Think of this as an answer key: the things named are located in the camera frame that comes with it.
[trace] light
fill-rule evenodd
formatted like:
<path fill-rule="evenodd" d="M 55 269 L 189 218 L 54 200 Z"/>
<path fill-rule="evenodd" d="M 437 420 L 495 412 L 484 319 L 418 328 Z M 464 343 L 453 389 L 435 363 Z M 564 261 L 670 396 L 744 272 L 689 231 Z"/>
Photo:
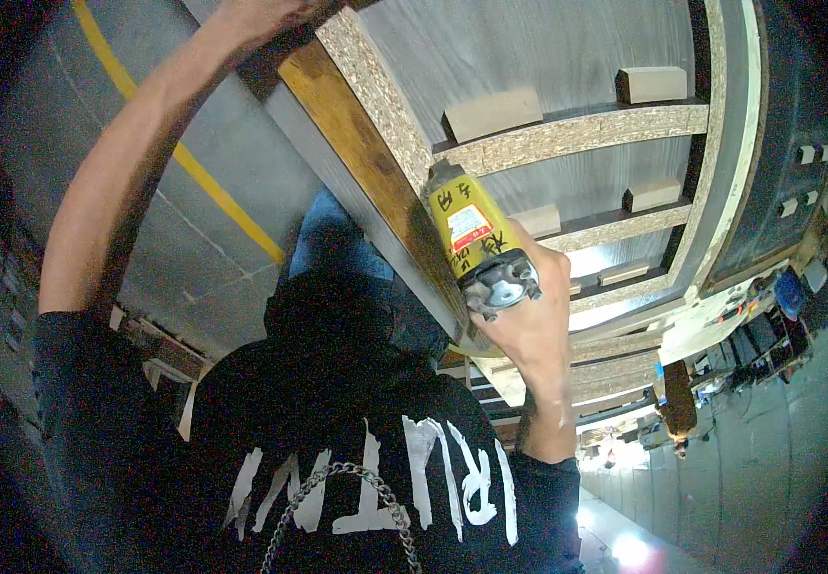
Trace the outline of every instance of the light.
<path fill-rule="evenodd" d="M 650 553 L 646 543 L 633 534 L 622 534 L 615 541 L 611 549 L 611 556 L 621 563 L 621 566 L 638 566 Z"/>
<path fill-rule="evenodd" d="M 576 526 L 579 528 L 585 528 L 588 530 L 594 521 L 595 518 L 593 517 L 593 514 L 586 508 L 581 508 L 576 513 Z"/>

